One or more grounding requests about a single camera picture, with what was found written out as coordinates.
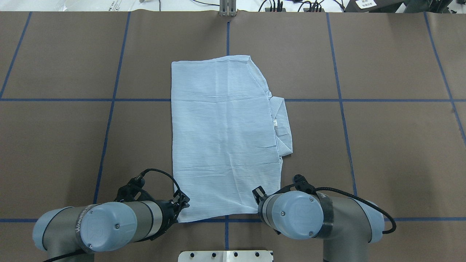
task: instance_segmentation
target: white sticker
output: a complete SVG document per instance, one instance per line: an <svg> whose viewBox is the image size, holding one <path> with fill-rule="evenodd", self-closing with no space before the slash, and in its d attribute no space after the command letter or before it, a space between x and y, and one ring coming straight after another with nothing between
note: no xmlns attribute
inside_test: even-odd
<svg viewBox="0 0 466 262"><path fill-rule="evenodd" d="M112 1L109 6L109 11L118 11L120 9L121 0Z"/></svg>
<svg viewBox="0 0 466 262"><path fill-rule="evenodd" d="M374 0L357 0L356 3L357 3L357 6L359 6L360 9L374 7L374 6L377 5L374 2Z"/></svg>

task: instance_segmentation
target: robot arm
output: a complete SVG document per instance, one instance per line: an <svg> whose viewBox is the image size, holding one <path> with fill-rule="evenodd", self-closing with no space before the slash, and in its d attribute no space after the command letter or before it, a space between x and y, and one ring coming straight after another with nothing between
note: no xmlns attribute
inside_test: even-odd
<svg viewBox="0 0 466 262"><path fill-rule="evenodd" d="M253 190L260 218L278 234L293 239L321 238L325 262L366 262L369 243L395 231L392 217L373 203L333 188L314 188L301 175L272 195L260 186ZM317 190L343 193L329 197ZM393 228L384 230L385 214Z"/></svg>
<svg viewBox="0 0 466 262"><path fill-rule="evenodd" d="M142 189L143 177L149 171L161 172L173 180L178 190L172 200L155 200ZM158 169L147 169L121 187L114 202L45 213L34 226L33 240L49 258L72 254L60 261L91 262L95 252L161 236L177 222L180 211L189 207L188 201L173 177Z"/></svg>

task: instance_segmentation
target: brown table surface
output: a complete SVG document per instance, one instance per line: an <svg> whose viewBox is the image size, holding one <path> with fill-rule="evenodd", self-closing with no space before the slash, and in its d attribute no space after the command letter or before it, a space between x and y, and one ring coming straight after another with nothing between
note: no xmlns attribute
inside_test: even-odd
<svg viewBox="0 0 466 262"><path fill-rule="evenodd" d="M0 12L0 261L46 259L31 237L44 212L111 201L147 167L171 172L171 62L236 54L286 98L283 185L300 173L396 217L371 261L463 261L465 25L460 14ZM159 176L145 189L172 193ZM175 225L96 261L224 249L322 261L321 240L277 236L251 214Z"/></svg>

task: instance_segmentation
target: wire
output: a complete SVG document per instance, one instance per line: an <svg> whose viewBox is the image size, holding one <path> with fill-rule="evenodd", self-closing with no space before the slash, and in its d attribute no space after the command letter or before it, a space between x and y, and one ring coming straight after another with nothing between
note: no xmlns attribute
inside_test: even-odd
<svg viewBox="0 0 466 262"><path fill-rule="evenodd" d="M267 0L264 0L264 1L262 2L262 4L261 4L260 7L259 7L259 11L258 11L258 12L260 12L260 10L261 10L262 7L264 6L265 2L267 2Z"/></svg>
<svg viewBox="0 0 466 262"><path fill-rule="evenodd" d="M50 259L47 259L44 262L53 262L53 261L57 261L57 260L60 260L60 259L63 259L63 258L67 258L67 257L74 256L74 255L80 255L80 254L85 254L84 250L80 249L80 250L77 250L75 252L71 252L71 253L68 253L68 254L52 257Z"/></svg>
<svg viewBox="0 0 466 262"><path fill-rule="evenodd" d="M197 3L199 3L199 4L208 5L208 6L217 6L217 7L219 7L219 6L220 6L220 5L217 5L217 4L208 4L208 3L203 3L203 2L200 2L200 1L197 1L197 0L191 0L191 1L197 2Z"/></svg>
<svg viewBox="0 0 466 262"><path fill-rule="evenodd" d="M384 216L386 216L388 218L388 220L390 220L390 222L391 222L391 229L382 231L382 234L390 234L390 233L393 233L397 229L397 224L396 224L395 220L386 211L384 211L383 209L379 208L378 206L370 203L369 201L366 201L366 200L364 200L364 199L362 199L362 198L360 198L358 196L355 196L355 195L350 194L348 192L345 192L343 190L332 188L332 187L317 187L312 191L312 194L314 194L317 191L332 191L332 192L335 192L335 193L339 193L339 194L342 194L344 196L354 198L357 201L360 201L360 202L370 206L371 208L379 211Z"/></svg>
<svg viewBox="0 0 466 262"><path fill-rule="evenodd" d="M146 169L146 170L144 170L144 171L141 172L141 176L144 177L144 176L145 176L147 173L149 173L150 171L155 171L155 172L159 172L159 173L162 173L162 174L166 175L167 177L169 177L169 178L173 181L173 183L176 185L176 188L177 188L181 193L183 193L183 191L181 191L181 189L179 189L179 185L178 185L178 183L176 182L176 180L175 180L169 173L167 173L167 172L165 172L165 171L162 171L162 170L157 169L157 168L148 168L148 169Z"/></svg>
<svg viewBox="0 0 466 262"><path fill-rule="evenodd" d="M437 11L436 11L436 13L438 13L438 12L439 12L440 5L442 4L442 2L443 2L443 0L439 0L439 1L437 1L437 3L438 3L439 5L437 5Z"/></svg>
<svg viewBox="0 0 466 262"><path fill-rule="evenodd" d="M301 3L301 5L299 6L299 9L298 9L298 12L301 10L301 7L302 7L305 3L308 3L308 4L309 4L309 9L311 9L311 7L312 7L311 1L304 1L304 2L297 2L297 3Z"/></svg>
<svg viewBox="0 0 466 262"><path fill-rule="evenodd" d="M340 4L340 2L338 2L337 0L333 0L335 3L337 3L340 8L342 9L342 11L344 12L345 11L345 6L344 6L344 3L343 3L343 0L342 0L342 3Z"/></svg>
<svg viewBox="0 0 466 262"><path fill-rule="evenodd" d="M322 12L322 5L321 5L321 4L322 4L324 1L325 1L325 0L322 0L322 1L320 1L319 3L317 3L317 7L319 7L319 6L320 6L320 8L319 8L319 11L318 11L318 12Z"/></svg>

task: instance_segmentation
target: grid line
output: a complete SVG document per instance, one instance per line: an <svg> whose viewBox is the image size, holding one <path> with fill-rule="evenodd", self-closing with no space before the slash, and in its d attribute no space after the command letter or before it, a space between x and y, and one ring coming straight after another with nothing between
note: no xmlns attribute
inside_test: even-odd
<svg viewBox="0 0 466 262"><path fill-rule="evenodd" d="M3 81L3 85L0 90L0 98L3 96L3 92L5 92L5 88L7 87L8 78L10 77L11 70L13 69L14 61L16 60L16 56L18 55L18 51L20 50L21 43L23 42L24 34L26 34L27 26L29 25L29 21L31 20L32 11L29 12L27 16L26 23L24 24L23 31L21 33L20 40L18 41L18 45L13 54L13 58L11 59L10 67L8 68L7 75L5 76L5 80Z"/></svg>
<svg viewBox="0 0 466 262"><path fill-rule="evenodd" d="M340 104L340 113L342 115L342 121L343 121L343 132L345 134L345 142L346 142L346 152L348 154L348 159L349 159L349 167L351 171L351 179L353 180L353 194L357 196L357 188L356 188L356 178L354 176L354 168L353 168L353 158L351 157L351 148L350 148L350 140L348 138L348 129L346 128L346 119L345 119L345 113L344 113L344 108L343 108L343 98L342 98L342 91L340 89L340 79L338 77L338 69L336 67L336 58L335 58L335 49L333 46L333 39L332 39L332 29L330 26L330 16L329 13L325 13L327 16L327 27L329 29L329 39L330 39L330 49L332 51L332 60L333 60L333 69L335 71L335 80L336 80L336 89L338 91L338 100Z"/></svg>
<svg viewBox="0 0 466 262"><path fill-rule="evenodd" d="M437 48L435 47L434 39L432 38L431 26L429 24L429 18L427 17L427 12L424 12L424 19L425 24L427 26L427 32L429 33L429 38L431 40L432 49L434 51L435 59L437 60L437 64L439 65L440 73L442 74L443 83L445 84L446 91L448 93L448 97L450 98L450 102L452 103L453 112L455 114L456 121L459 125L459 131L461 133L461 137L463 138L463 143L466 146L466 136L465 131L463 129L463 125L461 124L461 120L459 119L458 111L456 110L455 102L453 100L452 92L450 90L450 86L448 85L448 81L446 80L445 72L443 71L442 63L440 62L439 54L437 53Z"/></svg>
<svg viewBox="0 0 466 262"><path fill-rule="evenodd" d="M120 54L120 61L119 61L119 65L118 65L118 71L117 71L117 76L116 76L116 80L115 80L115 87L114 87L114 92L113 92L113 97L112 98L2 98L2 95L3 95L4 91L5 91L5 87L7 85L8 77L9 77L9 75L11 73L12 68L13 68L14 61L15 61L16 56L18 54L19 48L21 46L21 43L22 43L24 34L26 32L27 26L29 24L31 15L32 15L32 12L29 12L26 24L24 26L24 29L22 31L20 40L18 42L18 46L16 47L15 54L14 54L14 56L12 58L11 63L10 63L10 67L9 67L8 72L7 72L7 76L5 78L2 89L0 91L0 101L6 101L6 102L7 101L10 101L10 102L61 102L61 101L64 101L64 102L112 102L112 105L110 107L109 119L108 119L108 123L107 123L107 130L106 130L105 139L104 139L104 146L103 146L103 152L102 152L102 156L101 156L101 163L100 163L100 166L99 166L99 174L98 174L98 177L97 177L96 191L95 191L95 196L94 196L94 203L96 203L97 196L98 196L98 189L99 189L99 185L100 185L100 179L101 179L101 176L102 176L103 159L104 159L104 156L105 156L106 146L107 146L107 142L108 142L108 133L109 133L109 129L110 129L110 123L111 123L111 119L112 119L112 113L113 113L113 108L114 108L115 102L170 102L171 99L170 98L116 98L119 75L120 75L120 72L121 72L121 66L122 66L122 62L123 62L124 46L125 46L126 37L127 37L127 33L128 33L128 27L129 27L129 22L130 22L130 12L128 12L128 18L127 18L127 21L126 21L126 28L125 28L125 33L124 33L124 37L123 37L122 50L121 50L121 54ZM441 75L442 75L443 80L444 80L445 87L446 87L448 95L449 95L449 99L344 99L344 98L342 98L340 83L339 83L339 78L338 78L338 71L337 71L337 67L336 67L336 58L335 58L335 51L334 51L334 46L333 46L332 34L331 34L329 14L327 13L326 16L327 16L327 24L328 24L328 31L329 31L330 47L331 47L331 51L332 51L332 59L333 59L333 64L334 64L335 77L336 77L338 99L288 98L288 99L285 99L285 101L286 102L338 102L340 104L340 110L341 110L342 121L343 121L343 129L344 129L344 133L345 133L345 141L346 141L346 145L347 145L347 153L348 153L348 156L349 156L350 167L351 167L351 175L352 175L352 178L353 178L353 190L354 190L355 194L357 194L356 180L355 180L355 177L354 177L354 169L353 169L351 152L350 152L350 145L349 145L349 140L348 140L348 132L347 132L346 121L345 121L345 117L344 117L343 102L413 102L413 103L450 102L452 104L452 107L453 107L453 110L454 110L454 113L455 113L455 117L456 117L458 125L460 127L463 141L464 141L464 143L466 145L465 133L464 133L461 121L459 119L459 116L458 116L458 113L456 111L456 107L455 107L455 104L454 104L455 102L457 102L457 103L466 102L466 99L453 99L453 97L452 97L448 82L447 82L446 77L445 77L445 73L443 71L443 67L442 67L440 59L439 59L439 55L437 53L437 50L436 50L436 47L435 47L435 44L434 44L434 41L433 41L433 38L432 38L432 33L431 33L431 30L430 30L430 25L429 25L429 21L428 21L428 17L427 17L426 12L424 12L424 16L425 16L425 22L426 22L426 25L427 25L427 30L428 30L429 37L430 37L430 40L431 40L433 52L434 52L435 57L437 59L439 69L440 69ZM227 31L226 31L226 55L230 55L230 50L229 50L230 49L230 22L227 22L226 26L227 26ZM1 223L35 223L36 221L37 221L37 219L25 219L25 218L1 219L0 218ZM400 218L395 218L395 221L399 221L399 222L409 222L409 221L466 221L466 217L400 217ZM228 237L228 233L229 233L228 224L229 223L260 223L260 222L261 222L260 219L231 219L231 218L229 218L229 216L225 216L225 218L223 218L223 219L222 218L218 218L218 219L213 218L213 219L205 219L205 220L201 220L201 221L194 221L194 222L191 222L191 223L224 223L225 224L225 249L228 250L229 249L229 239L228 239L229 238Z"/></svg>
<svg viewBox="0 0 466 262"><path fill-rule="evenodd" d="M230 21L226 23L226 55L230 55ZM230 217L228 215L225 216L225 250L230 249L230 233L229 233L229 224L228 219Z"/></svg>
<svg viewBox="0 0 466 262"><path fill-rule="evenodd" d="M170 98L0 98L5 102L171 102ZM365 99L342 98L348 102L387 102L387 103L438 103L451 101L455 103L466 102L466 99ZM338 98L285 98L285 102L340 102Z"/></svg>
<svg viewBox="0 0 466 262"><path fill-rule="evenodd" d="M397 222L429 222L429 221L466 221L466 217L396 217ZM0 223L36 223L37 218L0 218ZM192 223L262 223L260 219L251 218L209 218Z"/></svg>
<svg viewBox="0 0 466 262"><path fill-rule="evenodd" d="M112 104L110 106L109 120L107 122L107 130L105 131L105 138L103 140L103 149L102 149L102 155L100 157L99 173L97 175L96 190L94 191L94 200L93 200L94 204L97 203L97 198L99 196L100 180L102 178L102 171L103 171L103 160L105 158L105 153L107 151L107 143L108 143L108 140L109 140L110 124L112 122L113 108L115 107L115 100L116 100L116 96L117 96L116 92L117 92L117 89L118 89L118 81L119 81L119 78L120 78L121 65L123 63L124 47L125 47L125 44L126 44L126 36L128 35L128 26L130 24L130 18L131 18L131 12L128 12L128 17L126 19L126 27L125 27L124 36L123 36L123 44L121 46L120 61L118 62L118 70L116 71L115 87L113 89L113 97L112 97Z"/></svg>

